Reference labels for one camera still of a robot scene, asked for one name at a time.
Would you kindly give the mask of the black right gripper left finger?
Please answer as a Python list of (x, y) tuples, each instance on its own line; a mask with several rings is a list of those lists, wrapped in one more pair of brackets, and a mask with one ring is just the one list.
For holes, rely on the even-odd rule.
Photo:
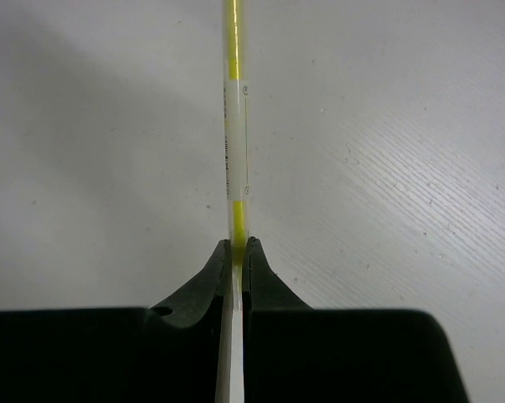
[(0, 311), (0, 402), (213, 402), (228, 241), (152, 307)]

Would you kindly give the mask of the yellow red felt pen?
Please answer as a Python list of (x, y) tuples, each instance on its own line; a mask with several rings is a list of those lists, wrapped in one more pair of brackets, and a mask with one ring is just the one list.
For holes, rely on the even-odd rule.
[(245, 3), (222, 2), (224, 49), (224, 144), (228, 202), (229, 262), (219, 347), (217, 402), (243, 402), (243, 263), (249, 230), (249, 83)]

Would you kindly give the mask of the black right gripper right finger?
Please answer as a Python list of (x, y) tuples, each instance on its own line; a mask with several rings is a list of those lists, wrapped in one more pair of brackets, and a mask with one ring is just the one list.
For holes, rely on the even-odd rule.
[(466, 402), (449, 340), (427, 312), (316, 309), (252, 238), (243, 264), (248, 402)]

